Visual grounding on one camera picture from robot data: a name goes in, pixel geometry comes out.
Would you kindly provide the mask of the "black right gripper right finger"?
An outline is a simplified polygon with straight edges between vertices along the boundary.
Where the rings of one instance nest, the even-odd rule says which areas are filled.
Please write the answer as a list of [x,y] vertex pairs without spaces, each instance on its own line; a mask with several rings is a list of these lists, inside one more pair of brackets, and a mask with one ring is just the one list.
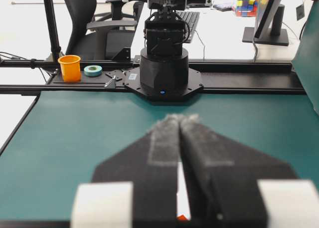
[[278,158],[222,136],[195,115],[179,121],[193,217],[217,228],[316,228],[319,194]]

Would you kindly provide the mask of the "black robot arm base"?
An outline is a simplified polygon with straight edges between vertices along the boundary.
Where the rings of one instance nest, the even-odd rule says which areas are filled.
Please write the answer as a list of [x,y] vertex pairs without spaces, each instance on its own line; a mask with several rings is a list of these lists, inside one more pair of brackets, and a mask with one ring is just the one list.
[[175,11],[154,12],[145,21],[144,34],[147,45],[139,66],[127,72],[127,89],[151,101],[182,101],[204,88],[201,73],[189,67],[182,47],[190,28]]

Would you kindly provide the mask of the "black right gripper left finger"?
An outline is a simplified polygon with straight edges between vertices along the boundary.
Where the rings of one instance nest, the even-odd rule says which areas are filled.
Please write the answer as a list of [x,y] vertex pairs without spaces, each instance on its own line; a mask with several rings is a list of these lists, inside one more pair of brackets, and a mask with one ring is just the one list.
[[178,115],[100,163],[77,188],[73,228],[173,228],[176,225]]

